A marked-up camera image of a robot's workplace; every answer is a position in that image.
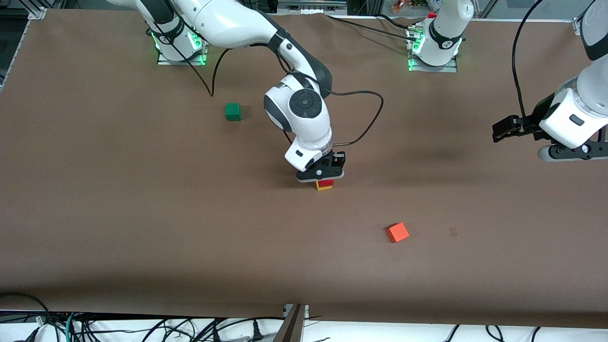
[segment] black round joint cap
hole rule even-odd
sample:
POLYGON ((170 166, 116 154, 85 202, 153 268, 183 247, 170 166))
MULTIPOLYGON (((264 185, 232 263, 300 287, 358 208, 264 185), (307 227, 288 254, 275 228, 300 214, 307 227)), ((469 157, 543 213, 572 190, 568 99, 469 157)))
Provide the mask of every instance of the black round joint cap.
POLYGON ((289 108, 299 117, 313 118, 321 114, 321 96, 312 89, 300 89, 289 99, 289 108))

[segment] green cube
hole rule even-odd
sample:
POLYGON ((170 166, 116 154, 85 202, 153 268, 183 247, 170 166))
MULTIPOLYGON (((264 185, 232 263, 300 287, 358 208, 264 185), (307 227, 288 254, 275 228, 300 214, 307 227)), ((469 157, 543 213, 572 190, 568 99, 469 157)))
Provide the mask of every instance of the green cube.
POLYGON ((241 121, 243 116, 241 115, 241 106, 238 103, 230 102, 226 104, 224 109, 224 115, 228 121, 241 121))

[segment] block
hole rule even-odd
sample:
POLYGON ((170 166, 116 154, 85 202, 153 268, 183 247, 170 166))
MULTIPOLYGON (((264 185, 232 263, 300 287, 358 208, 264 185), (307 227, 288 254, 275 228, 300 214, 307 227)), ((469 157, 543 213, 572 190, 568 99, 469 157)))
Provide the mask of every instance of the block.
POLYGON ((392 243, 397 243, 410 235, 403 222, 398 223, 387 229, 386 234, 389 236, 389 239, 392 243))
POLYGON ((243 115, 241 114, 241 105, 236 102, 229 102, 224 108, 224 115, 228 121, 241 121, 243 115))
POLYGON ((323 191, 323 190, 329 190, 334 186, 334 181, 316 181, 314 182, 314 184, 316 184, 317 186, 317 191, 323 191))

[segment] teal cable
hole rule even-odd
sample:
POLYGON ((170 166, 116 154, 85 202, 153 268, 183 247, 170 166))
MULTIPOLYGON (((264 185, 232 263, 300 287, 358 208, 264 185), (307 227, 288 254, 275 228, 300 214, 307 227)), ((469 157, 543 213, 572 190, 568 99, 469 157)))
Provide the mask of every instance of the teal cable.
POLYGON ((66 321, 66 342, 70 342, 70 327, 72 326, 72 318, 76 313, 72 312, 66 321))

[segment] brown tabletop surface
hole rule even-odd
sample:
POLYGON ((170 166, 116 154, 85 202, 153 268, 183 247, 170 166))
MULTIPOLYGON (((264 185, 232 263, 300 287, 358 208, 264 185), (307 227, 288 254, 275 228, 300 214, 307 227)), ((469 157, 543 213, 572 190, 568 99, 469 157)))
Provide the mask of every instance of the brown tabletop surface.
MULTIPOLYGON (((262 101, 284 73, 266 48, 228 52, 210 98, 187 66, 156 65, 137 12, 32 22, 0 94, 0 290, 64 311, 253 316, 305 302, 324 319, 608 326, 608 162, 543 163, 531 136, 492 143, 492 124, 519 114, 517 23, 471 23, 458 73, 439 74, 409 72, 399 38, 275 19, 335 91, 386 99, 329 191, 283 158, 262 101), (247 118, 226 121, 227 102, 247 118), (411 236, 391 244, 398 222, 411 236)), ((208 82, 221 51, 197 67, 208 82)), ((519 51, 528 112, 589 64, 567 23, 527 24, 519 51)), ((379 103, 326 101, 336 142, 379 103)))

